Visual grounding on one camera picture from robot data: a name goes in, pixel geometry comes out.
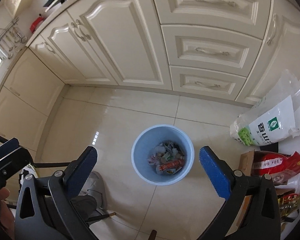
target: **green graphic on bag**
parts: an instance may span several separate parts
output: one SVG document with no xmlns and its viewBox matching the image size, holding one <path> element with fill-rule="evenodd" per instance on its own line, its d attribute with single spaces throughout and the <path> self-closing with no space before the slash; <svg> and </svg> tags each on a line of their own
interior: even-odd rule
<svg viewBox="0 0 300 240">
<path fill-rule="evenodd" d="M 246 127 L 242 128 L 238 132 L 238 135 L 239 135 L 240 139 L 244 142 L 245 145 L 247 145 L 247 146 L 254 145 L 253 141 L 251 140 L 250 131 L 248 128 L 246 128 Z"/>
<path fill-rule="evenodd" d="M 270 121 L 268 121 L 269 129 L 270 131 L 273 131 L 277 128 L 279 128 L 278 120 L 277 118 L 272 118 Z"/>
</svg>

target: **green logo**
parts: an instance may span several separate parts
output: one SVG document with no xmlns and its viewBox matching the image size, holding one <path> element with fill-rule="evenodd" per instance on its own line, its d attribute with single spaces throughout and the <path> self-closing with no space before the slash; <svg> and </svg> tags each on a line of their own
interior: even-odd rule
<svg viewBox="0 0 300 240">
<path fill-rule="evenodd" d="M 270 131 L 273 131 L 273 130 L 279 128 L 278 120 L 276 117 L 271 119 L 270 121 L 268 121 L 268 125 L 270 128 Z"/>
</svg>

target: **cabinet door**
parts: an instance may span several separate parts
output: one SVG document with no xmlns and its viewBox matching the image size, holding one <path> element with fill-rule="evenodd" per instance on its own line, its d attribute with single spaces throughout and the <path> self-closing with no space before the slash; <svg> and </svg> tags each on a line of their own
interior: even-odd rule
<svg viewBox="0 0 300 240">
<path fill-rule="evenodd" d="M 257 61 L 238 98 L 254 105 L 276 84 L 284 69 L 300 81 L 300 12 L 287 0 L 272 0 L 271 20 Z"/>
<path fill-rule="evenodd" d="M 68 11 L 119 85 L 171 89 L 153 0 L 80 0 Z"/>
<path fill-rule="evenodd" d="M 47 116 L 35 110 L 4 86 L 0 91 L 0 135 L 37 150 Z"/>
<path fill-rule="evenodd" d="M 84 76 L 72 64 L 60 57 L 41 35 L 35 38 L 29 48 L 64 83 L 80 83 L 84 80 Z"/>
<path fill-rule="evenodd" d="M 247 77 L 261 40 L 206 26 L 163 25 L 170 65 L 218 70 Z"/>
<path fill-rule="evenodd" d="M 162 24 L 206 25 L 263 39 L 270 0 L 154 0 Z"/>
<path fill-rule="evenodd" d="M 104 63 L 90 49 L 85 38 L 80 38 L 78 26 L 65 11 L 55 18 L 41 33 L 59 57 L 76 68 L 83 76 L 74 83 L 117 85 Z"/>
<path fill-rule="evenodd" d="M 192 67 L 170 66 L 174 91 L 234 100 L 245 77 Z"/>
<path fill-rule="evenodd" d="M 27 49 L 13 67 L 4 86 L 48 116 L 64 83 Z"/>
</svg>

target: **metal screw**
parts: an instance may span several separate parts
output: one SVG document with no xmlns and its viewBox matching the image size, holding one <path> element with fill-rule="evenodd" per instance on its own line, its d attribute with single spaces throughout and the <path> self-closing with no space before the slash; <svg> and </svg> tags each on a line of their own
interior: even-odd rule
<svg viewBox="0 0 300 240">
<path fill-rule="evenodd" d="M 265 179 L 272 179 L 271 175 L 270 174 L 265 174 Z"/>
<path fill-rule="evenodd" d="M 54 176 L 60 177 L 60 176 L 62 176 L 62 174 L 63 174 L 63 171 L 56 171 L 56 172 L 54 173 Z"/>
<path fill-rule="evenodd" d="M 25 179 L 26 179 L 26 180 L 30 180 L 30 179 L 32 179 L 32 174 L 28 174 L 28 175 L 26 175 Z"/>
<path fill-rule="evenodd" d="M 241 176 L 242 176 L 242 172 L 239 171 L 239 170 L 235 170 L 235 171 L 234 171 L 234 174 L 235 174 L 235 176 L 237 176 L 237 177 L 241 177 Z"/>
</svg>

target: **gray shoe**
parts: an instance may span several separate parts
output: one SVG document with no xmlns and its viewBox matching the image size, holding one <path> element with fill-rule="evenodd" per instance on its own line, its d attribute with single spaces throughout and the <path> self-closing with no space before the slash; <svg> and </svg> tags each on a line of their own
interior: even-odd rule
<svg viewBox="0 0 300 240">
<path fill-rule="evenodd" d="M 103 179 L 100 173 L 96 171 L 92 171 L 83 185 L 80 193 L 82 195 L 90 195 L 95 198 L 97 201 L 98 208 L 106 209 L 107 201 L 106 201 L 106 191 L 105 186 L 103 184 Z"/>
</svg>

